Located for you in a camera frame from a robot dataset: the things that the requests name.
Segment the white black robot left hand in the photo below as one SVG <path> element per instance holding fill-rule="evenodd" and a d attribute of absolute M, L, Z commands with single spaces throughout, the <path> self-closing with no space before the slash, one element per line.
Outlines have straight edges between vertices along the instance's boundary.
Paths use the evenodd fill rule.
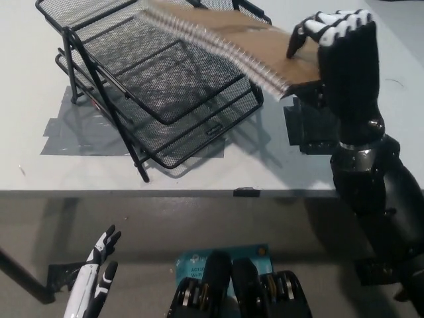
<path fill-rule="evenodd" d="M 121 237 L 121 232 L 115 229 L 116 226 L 111 225 L 103 232 L 79 269 L 64 317 L 99 317 L 119 266 L 118 262 L 111 261 L 105 271 L 99 273 L 106 259 L 114 253 L 115 245 Z"/>

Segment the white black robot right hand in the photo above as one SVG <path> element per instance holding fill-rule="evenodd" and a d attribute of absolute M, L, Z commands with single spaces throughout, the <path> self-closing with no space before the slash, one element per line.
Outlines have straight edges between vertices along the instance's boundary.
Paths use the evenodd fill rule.
<path fill-rule="evenodd" d="M 319 46 L 323 96 L 339 120 L 339 140 L 362 146 L 381 139 L 385 127 L 378 108 L 380 65 L 376 23 L 370 11 L 319 11 L 307 17 L 293 29 L 287 58 L 292 58 L 307 38 Z"/>

